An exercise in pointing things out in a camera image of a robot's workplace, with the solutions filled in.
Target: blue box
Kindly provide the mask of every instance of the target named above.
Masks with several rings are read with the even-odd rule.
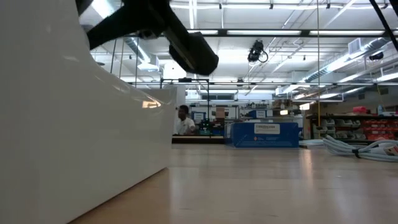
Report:
[[[299,147],[297,123],[233,123],[225,130],[225,143],[234,147]]]

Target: white cable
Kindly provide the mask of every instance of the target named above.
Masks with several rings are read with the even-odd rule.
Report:
[[[334,155],[355,156],[355,150],[358,150],[360,158],[383,162],[398,162],[398,156],[389,156],[386,154],[386,149],[397,147],[398,141],[395,140],[380,140],[366,147],[349,145],[330,136],[326,136],[322,140],[326,150]]]

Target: ceiling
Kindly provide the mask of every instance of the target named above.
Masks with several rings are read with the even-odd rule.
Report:
[[[95,0],[98,4],[110,4],[114,9],[120,6],[120,1]],[[384,30],[377,14],[368,0],[320,0],[319,11],[317,1],[311,0],[273,0],[273,9],[269,9],[270,1],[260,0],[178,0],[170,4],[174,13],[187,29],[366,29]],[[384,17],[392,29],[398,27],[398,18],[389,6],[382,10]],[[89,7],[80,17],[81,24],[96,25],[103,18],[98,10]],[[348,49],[348,43],[355,38],[288,38],[288,37],[206,37],[206,41],[218,54],[218,68],[210,75],[210,80],[216,82],[236,81],[244,78],[247,82],[297,82],[309,70],[321,67],[330,58]],[[268,46],[266,52],[269,60],[266,63],[252,66],[248,64],[249,48],[255,40],[262,40]],[[161,65],[169,63],[169,43],[165,37],[157,40],[138,40],[141,49],[148,54],[157,55]],[[112,63],[112,52],[115,52]],[[159,81],[161,72],[143,72],[136,69],[140,64],[134,52],[122,39],[110,41],[92,52],[96,61],[105,63],[107,71],[138,82]],[[328,74],[337,78],[358,73],[369,66],[376,66],[386,60],[397,57],[392,44],[387,45],[384,59],[367,61],[361,58],[355,62]],[[259,86],[258,89],[275,89],[275,86]]]

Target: man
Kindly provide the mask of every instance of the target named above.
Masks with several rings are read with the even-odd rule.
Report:
[[[189,135],[194,134],[195,132],[195,123],[187,117],[189,114],[189,108],[187,105],[181,105],[178,109],[178,118],[180,118],[180,122],[177,125],[177,131],[180,135]]]

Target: white panel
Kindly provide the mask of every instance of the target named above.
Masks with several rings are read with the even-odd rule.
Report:
[[[74,1],[0,15],[0,223],[68,223],[167,166],[170,106],[97,66]]]
[[[244,93],[238,93],[237,98],[239,100],[272,100],[272,94],[249,93],[245,96]]]

